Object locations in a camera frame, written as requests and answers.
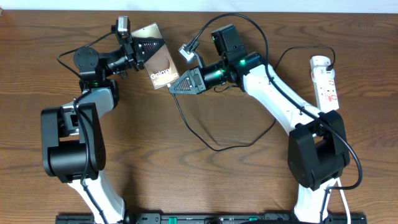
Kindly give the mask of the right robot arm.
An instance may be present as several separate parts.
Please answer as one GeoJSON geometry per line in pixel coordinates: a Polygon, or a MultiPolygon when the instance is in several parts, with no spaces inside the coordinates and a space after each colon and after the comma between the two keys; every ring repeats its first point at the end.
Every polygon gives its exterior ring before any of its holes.
{"type": "Polygon", "coordinates": [[[300,222],[323,223],[328,218],[330,192],[341,187],[340,176],[349,164],[345,126],[338,114],[334,59],[310,59],[316,105],[301,98],[276,74],[275,67],[257,52],[248,53],[232,24],[211,34],[218,62],[200,62],[169,85],[172,96],[198,95],[218,85],[233,83],[260,102],[289,137],[288,166],[299,184],[294,215],[300,222]]]}

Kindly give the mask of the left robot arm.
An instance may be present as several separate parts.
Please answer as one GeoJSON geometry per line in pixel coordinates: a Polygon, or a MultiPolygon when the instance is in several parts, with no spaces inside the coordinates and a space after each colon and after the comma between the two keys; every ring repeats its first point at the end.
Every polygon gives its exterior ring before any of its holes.
{"type": "Polygon", "coordinates": [[[40,114],[42,162],[47,175],[75,189],[89,206],[92,217],[67,218],[77,223],[135,223],[125,200],[113,188],[104,168],[106,149],[100,118],[119,101],[119,89],[111,75],[125,78],[127,70],[144,64],[165,46],[161,35],[134,37],[112,27],[119,48],[97,52],[91,44],[70,51],[78,71],[81,95],[40,114]]]}

